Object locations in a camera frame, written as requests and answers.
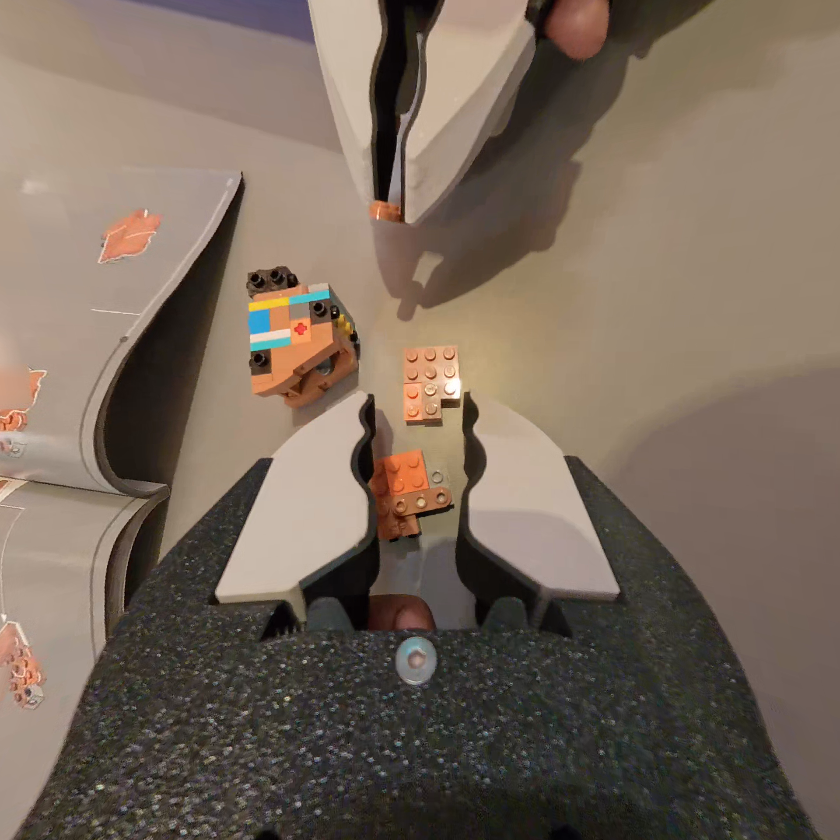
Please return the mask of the small brick plate stack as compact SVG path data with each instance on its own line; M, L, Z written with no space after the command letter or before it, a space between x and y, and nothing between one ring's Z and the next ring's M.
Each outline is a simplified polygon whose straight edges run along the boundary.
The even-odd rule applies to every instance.
M441 424L443 409L460 404L458 347L447 344L406 348L402 365L404 422Z

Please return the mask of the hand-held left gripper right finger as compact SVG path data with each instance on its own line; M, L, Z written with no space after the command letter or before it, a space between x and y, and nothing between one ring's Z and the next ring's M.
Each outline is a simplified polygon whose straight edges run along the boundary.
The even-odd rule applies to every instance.
M464 395L467 485L456 569L485 629L567 631L561 600L620 594L562 449L528 419Z

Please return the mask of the person's right hand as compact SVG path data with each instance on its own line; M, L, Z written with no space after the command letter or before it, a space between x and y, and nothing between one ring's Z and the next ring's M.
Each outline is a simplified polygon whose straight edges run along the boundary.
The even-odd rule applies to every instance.
M542 33L567 57L588 60L606 41L610 14L609 1L555 1Z

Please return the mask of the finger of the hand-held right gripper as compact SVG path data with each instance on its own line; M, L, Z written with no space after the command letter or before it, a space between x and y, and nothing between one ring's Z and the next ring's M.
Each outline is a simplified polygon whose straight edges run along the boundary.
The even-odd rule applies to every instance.
M404 2L309 1L344 158L365 201L400 201L397 95L407 63Z
M419 224L503 131L537 45L526 1L436 2L397 149L402 220Z

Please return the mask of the multicoloured brick model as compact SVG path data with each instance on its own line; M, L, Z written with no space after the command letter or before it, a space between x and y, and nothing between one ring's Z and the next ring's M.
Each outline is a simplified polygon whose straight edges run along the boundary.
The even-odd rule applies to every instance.
M249 272L246 288L252 393L304 407L359 369L359 335L330 284L278 266Z

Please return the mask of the small brown brick assembly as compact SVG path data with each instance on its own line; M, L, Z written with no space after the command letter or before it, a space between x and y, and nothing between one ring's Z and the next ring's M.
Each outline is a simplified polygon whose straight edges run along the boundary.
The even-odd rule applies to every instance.
M416 537L421 532L421 516L449 509L454 503L447 473L427 467L420 448L375 460L369 487L381 541Z

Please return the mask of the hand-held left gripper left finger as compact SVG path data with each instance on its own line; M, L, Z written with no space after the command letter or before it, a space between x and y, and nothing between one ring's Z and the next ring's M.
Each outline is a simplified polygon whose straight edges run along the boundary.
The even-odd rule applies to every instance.
M300 427L272 457L217 584L221 603L339 602L367 629L380 570L373 474L375 400L353 392Z

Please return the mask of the grey building instruction booklet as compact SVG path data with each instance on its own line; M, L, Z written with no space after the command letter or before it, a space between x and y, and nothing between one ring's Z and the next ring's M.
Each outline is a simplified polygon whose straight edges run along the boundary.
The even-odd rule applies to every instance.
M237 171L2 174L2 838L157 560Z

